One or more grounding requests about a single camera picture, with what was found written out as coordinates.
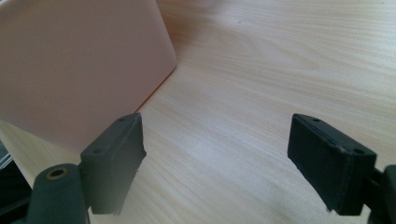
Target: wooden table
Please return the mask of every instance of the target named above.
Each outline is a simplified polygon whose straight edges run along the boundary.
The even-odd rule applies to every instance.
[[[339,217],[287,158],[293,113],[396,163],[396,5],[382,1],[160,3],[176,71],[140,108],[144,159],[122,214],[92,223],[365,223]],[[30,184],[77,154],[0,122]]]

